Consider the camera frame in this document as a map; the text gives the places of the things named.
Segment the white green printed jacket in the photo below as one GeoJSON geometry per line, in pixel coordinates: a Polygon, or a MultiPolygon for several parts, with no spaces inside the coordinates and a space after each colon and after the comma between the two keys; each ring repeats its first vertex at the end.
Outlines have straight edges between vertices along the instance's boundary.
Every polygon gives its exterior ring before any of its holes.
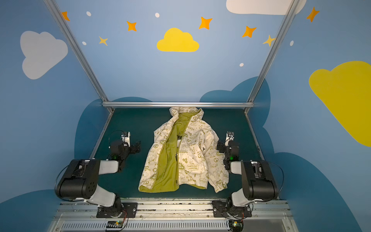
{"type": "Polygon", "coordinates": [[[217,150],[219,138],[196,107],[172,107],[171,119],[154,131],[138,190],[145,193],[173,192],[181,185],[216,193],[226,189],[229,172],[217,150]]]}

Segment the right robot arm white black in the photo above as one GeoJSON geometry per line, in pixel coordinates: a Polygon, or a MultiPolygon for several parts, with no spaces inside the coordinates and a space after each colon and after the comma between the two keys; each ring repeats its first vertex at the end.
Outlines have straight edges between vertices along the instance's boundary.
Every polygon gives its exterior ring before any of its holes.
{"type": "Polygon", "coordinates": [[[277,199],[281,190],[276,184],[269,162],[239,160],[239,143],[233,140],[227,143],[218,142],[217,150],[225,155],[225,169],[241,176],[242,187],[231,194],[230,205],[245,207],[255,202],[277,199]]]}

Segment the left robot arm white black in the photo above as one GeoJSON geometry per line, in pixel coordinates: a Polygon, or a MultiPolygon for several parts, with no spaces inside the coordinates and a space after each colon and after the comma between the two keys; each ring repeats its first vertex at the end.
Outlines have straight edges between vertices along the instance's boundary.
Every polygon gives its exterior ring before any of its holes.
{"type": "Polygon", "coordinates": [[[134,145],[116,140],[110,145],[109,159],[74,159],[56,178],[55,194],[65,201],[84,200],[106,208],[121,208],[119,195],[98,185],[99,176],[122,172],[129,155],[141,151],[141,142],[134,145]]]}

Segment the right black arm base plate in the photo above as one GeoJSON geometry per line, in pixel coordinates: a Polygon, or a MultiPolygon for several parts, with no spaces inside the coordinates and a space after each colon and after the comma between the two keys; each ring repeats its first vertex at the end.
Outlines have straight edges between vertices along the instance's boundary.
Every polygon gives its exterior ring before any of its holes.
{"type": "Polygon", "coordinates": [[[252,210],[249,206],[234,206],[231,200],[212,201],[211,205],[215,218],[243,220],[252,217],[252,210]]]}

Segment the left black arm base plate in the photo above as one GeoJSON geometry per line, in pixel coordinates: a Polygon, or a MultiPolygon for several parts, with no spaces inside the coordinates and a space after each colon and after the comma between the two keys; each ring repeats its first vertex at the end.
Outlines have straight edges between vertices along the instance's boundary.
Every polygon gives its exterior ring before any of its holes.
{"type": "Polygon", "coordinates": [[[98,207],[96,218],[135,218],[138,203],[121,203],[121,206],[98,207]]]}

